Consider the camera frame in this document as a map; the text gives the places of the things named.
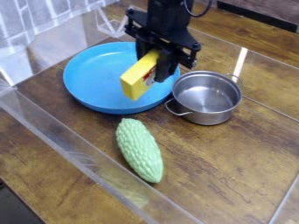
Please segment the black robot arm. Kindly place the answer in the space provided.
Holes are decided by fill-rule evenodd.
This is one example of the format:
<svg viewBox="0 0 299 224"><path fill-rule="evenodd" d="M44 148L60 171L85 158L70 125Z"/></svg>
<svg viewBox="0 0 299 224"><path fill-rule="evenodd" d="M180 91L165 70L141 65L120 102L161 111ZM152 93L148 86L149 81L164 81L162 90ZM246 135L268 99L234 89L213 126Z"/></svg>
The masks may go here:
<svg viewBox="0 0 299 224"><path fill-rule="evenodd" d="M136 57L157 51L156 82L173 74L178 65L193 68L200 42L188 32L193 0L148 0L146 12L128 9L125 33L134 38Z"/></svg>

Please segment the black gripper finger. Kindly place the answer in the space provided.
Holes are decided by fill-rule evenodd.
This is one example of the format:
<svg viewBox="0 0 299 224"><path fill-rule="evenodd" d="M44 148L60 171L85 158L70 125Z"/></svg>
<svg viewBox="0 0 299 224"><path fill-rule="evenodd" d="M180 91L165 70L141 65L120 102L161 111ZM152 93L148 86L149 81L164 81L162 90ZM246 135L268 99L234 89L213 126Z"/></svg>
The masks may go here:
<svg viewBox="0 0 299 224"><path fill-rule="evenodd" d="M156 60L154 78L156 82L164 82L164 80L173 74L178 65L177 57L172 51L161 50L158 52L158 58Z"/></svg>
<svg viewBox="0 0 299 224"><path fill-rule="evenodd" d="M154 49L154 46L138 39L134 42L134 49L136 57L141 59L148 54L148 52Z"/></svg>

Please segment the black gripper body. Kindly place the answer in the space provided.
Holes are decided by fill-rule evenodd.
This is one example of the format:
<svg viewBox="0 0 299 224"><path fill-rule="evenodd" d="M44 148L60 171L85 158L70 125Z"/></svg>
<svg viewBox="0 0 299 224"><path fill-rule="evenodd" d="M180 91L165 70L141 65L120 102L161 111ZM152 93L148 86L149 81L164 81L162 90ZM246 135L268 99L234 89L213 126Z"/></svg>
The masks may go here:
<svg viewBox="0 0 299 224"><path fill-rule="evenodd" d="M146 12L128 9L125 33L160 50L172 51L177 62L186 68L196 65L201 44L186 30L190 16L184 8L150 9Z"/></svg>

